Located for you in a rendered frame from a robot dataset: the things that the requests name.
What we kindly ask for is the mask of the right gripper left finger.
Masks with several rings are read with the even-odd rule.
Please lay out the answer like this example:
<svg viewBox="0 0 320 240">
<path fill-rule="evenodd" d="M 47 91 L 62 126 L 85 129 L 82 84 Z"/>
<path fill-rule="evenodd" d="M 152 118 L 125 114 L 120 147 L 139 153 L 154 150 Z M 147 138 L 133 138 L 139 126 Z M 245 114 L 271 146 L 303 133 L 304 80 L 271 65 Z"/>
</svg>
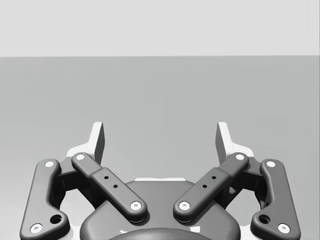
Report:
<svg viewBox="0 0 320 240">
<path fill-rule="evenodd" d="M 104 148 L 104 125 L 95 122 L 88 141 L 70 148 L 62 162 L 45 159 L 36 165 L 20 227 L 21 240 L 65 237 L 71 225 L 60 206 L 66 192 L 74 189 L 94 207 L 108 201 L 130 223 L 147 218 L 147 203 L 110 169 L 101 166 Z"/>
</svg>

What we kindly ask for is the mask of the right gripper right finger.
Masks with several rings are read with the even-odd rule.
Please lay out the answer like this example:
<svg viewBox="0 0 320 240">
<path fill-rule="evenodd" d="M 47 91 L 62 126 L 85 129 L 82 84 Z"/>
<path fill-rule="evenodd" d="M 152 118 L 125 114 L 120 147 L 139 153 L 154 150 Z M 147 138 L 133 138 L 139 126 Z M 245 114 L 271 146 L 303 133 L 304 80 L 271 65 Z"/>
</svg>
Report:
<svg viewBox="0 0 320 240">
<path fill-rule="evenodd" d="M 232 141 L 226 122 L 218 122 L 215 147 L 219 166 L 209 170 L 173 205 L 173 216 L 191 222 L 212 201 L 226 208 L 246 189 L 253 191 L 260 211 L 250 231 L 261 240 L 300 240 L 301 229 L 284 164 L 276 159 L 257 161 L 253 151 Z"/>
</svg>

